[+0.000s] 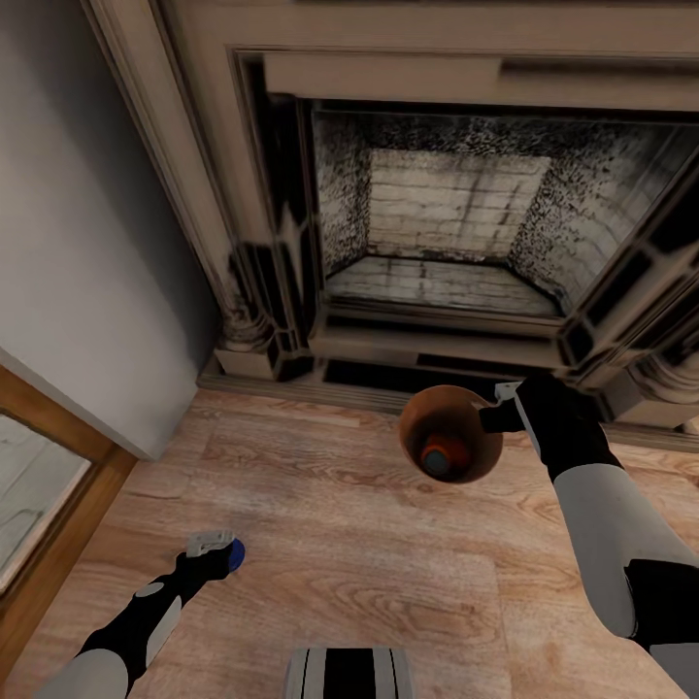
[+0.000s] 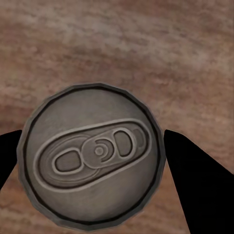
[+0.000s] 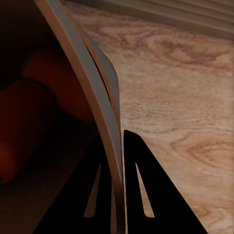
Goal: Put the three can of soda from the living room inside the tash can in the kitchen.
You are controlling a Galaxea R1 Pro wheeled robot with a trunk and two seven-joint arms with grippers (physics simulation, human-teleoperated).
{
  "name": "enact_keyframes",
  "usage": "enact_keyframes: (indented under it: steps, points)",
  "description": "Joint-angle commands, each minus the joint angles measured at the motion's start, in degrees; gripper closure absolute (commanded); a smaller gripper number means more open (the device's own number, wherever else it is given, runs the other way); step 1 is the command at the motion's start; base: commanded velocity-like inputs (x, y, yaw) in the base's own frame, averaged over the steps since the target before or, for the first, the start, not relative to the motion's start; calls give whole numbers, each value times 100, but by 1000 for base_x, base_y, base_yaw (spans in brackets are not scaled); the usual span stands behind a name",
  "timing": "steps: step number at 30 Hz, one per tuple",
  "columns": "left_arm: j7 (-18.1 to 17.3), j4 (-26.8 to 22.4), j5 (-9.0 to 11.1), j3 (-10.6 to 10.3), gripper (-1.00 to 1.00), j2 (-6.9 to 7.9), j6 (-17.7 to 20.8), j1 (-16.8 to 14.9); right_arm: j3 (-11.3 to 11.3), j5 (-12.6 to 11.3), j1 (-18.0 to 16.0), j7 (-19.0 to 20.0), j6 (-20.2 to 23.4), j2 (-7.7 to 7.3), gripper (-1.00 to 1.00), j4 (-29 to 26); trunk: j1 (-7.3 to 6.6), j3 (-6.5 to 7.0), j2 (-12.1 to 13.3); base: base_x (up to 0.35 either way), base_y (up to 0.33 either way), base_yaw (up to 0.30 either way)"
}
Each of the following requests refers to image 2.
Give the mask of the can of soda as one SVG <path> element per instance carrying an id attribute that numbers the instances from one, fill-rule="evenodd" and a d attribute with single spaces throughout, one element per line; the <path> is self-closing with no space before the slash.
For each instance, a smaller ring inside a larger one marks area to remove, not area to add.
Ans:
<path id="1" fill-rule="evenodd" d="M 71 84 L 26 119 L 18 179 L 33 208 L 84 233 L 120 227 L 147 207 L 166 162 L 150 107 L 105 82 Z"/>

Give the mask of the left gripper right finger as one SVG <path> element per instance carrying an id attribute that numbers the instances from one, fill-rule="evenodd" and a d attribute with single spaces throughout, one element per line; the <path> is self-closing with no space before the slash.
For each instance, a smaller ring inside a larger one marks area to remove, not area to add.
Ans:
<path id="1" fill-rule="evenodd" d="M 163 139 L 190 233 L 234 234 L 234 174 L 182 134 Z"/>

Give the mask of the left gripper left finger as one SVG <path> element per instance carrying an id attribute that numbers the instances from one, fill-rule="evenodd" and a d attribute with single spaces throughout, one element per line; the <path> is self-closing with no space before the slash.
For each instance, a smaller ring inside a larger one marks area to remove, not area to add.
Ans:
<path id="1" fill-rule="evenodd" d="M 0 190 L 17 164 L 16 148 L 22 130 L 0 136 Z"/>

